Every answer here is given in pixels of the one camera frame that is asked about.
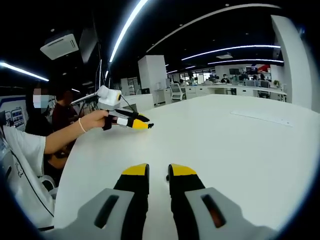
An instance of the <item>woman's arm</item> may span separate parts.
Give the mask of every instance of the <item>woman's arm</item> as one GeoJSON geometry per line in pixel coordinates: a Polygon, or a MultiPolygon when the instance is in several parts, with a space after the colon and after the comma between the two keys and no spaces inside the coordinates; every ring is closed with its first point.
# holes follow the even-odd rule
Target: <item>woman's arm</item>
{"type": "MultiPolygon", "coordinates": [[[[105,117],[107,116],[107,111],[96,110],[82,117],[80,121],[84,130],[89,131],[92,128],[102,128],[105,125],[105,117]]],[[[44,154],[54,154],[84,133],[78,120],[63,129],[50,134],[45,139],[44,154]]]]}

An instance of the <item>ceiling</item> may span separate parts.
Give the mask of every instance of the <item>ceiling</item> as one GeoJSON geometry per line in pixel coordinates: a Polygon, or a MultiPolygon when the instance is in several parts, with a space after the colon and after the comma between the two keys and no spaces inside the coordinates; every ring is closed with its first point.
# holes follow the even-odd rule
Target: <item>ceiling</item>
{"type": "MultiPolygon", "coordinates": [[[[298,23],[306,20],[299,14],[302,10],[297,10],[292,4],[287,6],[275,0],[260,1],[264,4],[280,5],[284,9],[247,7],[218,13],[183,28],[147,53],[153,44],[181,25],[226,8],[226,4],[235,6],[255,3],[246,0],[218,3],[207,0],[149,0],[132,22],[113,62],[108,65],[122,27],[138,1],[117,0],[110,3],[110,1],[92,0],[76,6],[73,1],[50,6],[38,6],[28,2],[25,5],[19,3],[19,8],[14,6],[15,3],[5,3],[3,9],[7,9],[6,22],[9,24],[1,26],[0,61],[50,79],[50,84],[55,88],[59,88],[61,84],[68,85],[79,90],[80,96],[84,95],[88,87],[95,82],[100,59],[102,59],[102,71],[105,73],[109,69],[114,82],[118,82],[120,78],[138,77],[138,60],[146,54],[164,55],[166,64],[169,64],[168,72],[184,71],[189,66],[196,66],[193,69],[207,68],[208,63],[221,61],[217,58],[218,55],[226,53],[211,53],[185,61],[181,59],[235,46],[274,45],[275,33],[271,14],[293,17],[298,23]],[[84,29],[91,30],[92,36],[97,38],[99,43],[95,45],[85,63],[82,52],[88,46],[80,44],[84,29]],[[40,48],[48,38],[64,31],[71,31],[74,34],[81,51],[50,60],[40,48]],[[93,83],[83,86],[82,83],[86,82],[93,83]]],[[[282,55],[275,56],[272,48],[245,48],[227,52],[233,59],[282,60],[282,55]]],[[[26,87],[34,83],[34,80],[33,77],[0,68],[0,86],[2,86],[0,96],[23,94],[26,87]]]]}

